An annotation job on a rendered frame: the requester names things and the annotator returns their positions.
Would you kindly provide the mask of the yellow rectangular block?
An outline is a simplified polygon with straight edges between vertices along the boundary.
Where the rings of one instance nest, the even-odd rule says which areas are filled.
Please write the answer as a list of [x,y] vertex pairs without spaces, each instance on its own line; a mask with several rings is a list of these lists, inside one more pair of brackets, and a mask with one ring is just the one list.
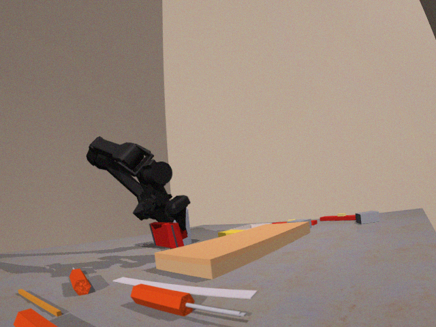
[[233,234],[236,232],[240,232],[240,231],[243,231],[243,230],[229,230],[229,231],[225,231],[225,232],[218,232],[218,238],[222,237],[222,236],[227,236],[229,234]]

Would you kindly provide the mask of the white flat strip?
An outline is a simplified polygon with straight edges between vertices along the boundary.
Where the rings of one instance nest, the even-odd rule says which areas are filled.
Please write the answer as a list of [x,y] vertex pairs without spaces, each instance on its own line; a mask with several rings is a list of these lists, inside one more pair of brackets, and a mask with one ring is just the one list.
[[178,292],[185,292],[195,295],[201,295],[201,296],[219,296],[219,297],[226,297],[226,298],[253,298],[253,296],[258,292],[257,290],[229,290],[229,289],[221,289],[221,288],[205,288],[205,287],[191,287],[186,285],[175,285],[175,284],[167,284],[167,283],[160,283],[160,282],[152,282],[152,281],[145,281],[145,280],[138,280],[138,279],[131,279],[122,277],[116,280],[113,280],[113,282],[119,282],[124,284],[130,284],[130,285],[150,285],[155,287],[160,287],[167,290],[174,290]]

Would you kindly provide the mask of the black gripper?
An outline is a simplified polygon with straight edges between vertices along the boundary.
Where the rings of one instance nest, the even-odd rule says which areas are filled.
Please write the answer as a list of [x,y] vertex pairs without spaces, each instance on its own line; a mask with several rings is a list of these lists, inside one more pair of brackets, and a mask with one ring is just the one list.
[[[143,195],[146,192],[153,194],[161,204],[155,207],[154,211],[151,213],[151,217],[155,218],[157,222],[168,222],[166,219],[166,212],[169,217],[173,217],[175,221],[179,224],[182,231],[186,229],[186,209],[191,203],[186,195],[175,196],[172,198],[171,194],[167,194],[164,185],[151,185],[150,187],[144,188]],[[170,200],[170,198],[172,198]],[[165,208],[165,210],[164,210]]]

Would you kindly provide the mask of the orange rectangular floor panel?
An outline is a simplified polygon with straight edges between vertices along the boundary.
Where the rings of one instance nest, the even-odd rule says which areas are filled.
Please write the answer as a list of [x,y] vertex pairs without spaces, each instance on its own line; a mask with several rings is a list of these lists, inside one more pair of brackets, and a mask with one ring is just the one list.
[[265,224],[155,253],[156,269],[214,279],[310,233],[309,221]]

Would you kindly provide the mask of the orange-handled awl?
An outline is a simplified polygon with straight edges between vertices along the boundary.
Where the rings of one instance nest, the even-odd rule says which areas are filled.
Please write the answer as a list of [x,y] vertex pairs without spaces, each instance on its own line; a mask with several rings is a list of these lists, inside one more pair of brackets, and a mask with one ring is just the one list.
[[225,315],[245,316],[246,313],[240,311],[231,311],[215,307],[206,307],[194,304],[195,300],[190,293],[167,290],[160,287],[139,284],[133,286],[131,298],[136,304],[165,311],[175,315],[186,316],[193,310],[210,311],[213,313],[222,313]]
[[33,309],[18,312],[13,325],[15,327],[58,327]]
[[69,276],[70,281],[72,282],[72,287],[76,291],[76,293],[80,295],[86,295],[89,293],[91,285],[86,278],[85,274],[80,269],[72,268],[72,272]]

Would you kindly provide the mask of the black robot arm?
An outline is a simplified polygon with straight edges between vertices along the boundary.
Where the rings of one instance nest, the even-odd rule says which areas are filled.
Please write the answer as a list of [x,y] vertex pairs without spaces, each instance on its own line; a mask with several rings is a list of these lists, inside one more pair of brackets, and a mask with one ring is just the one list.
[[[144,158],[144,155],[146,156]],[[89,146],[87,160],[96,168],[107,170],[115,179],[131,191],[138,200],[133,214],[141,221],[154,219],[152,211],[161,202],[143,189],[151,185],[167,184],[172,178],[172,168],[166,162],[156,162],[154,154],[132,142],[116,144],[97,137]],[[133,177],[136,176],[138,181]]]

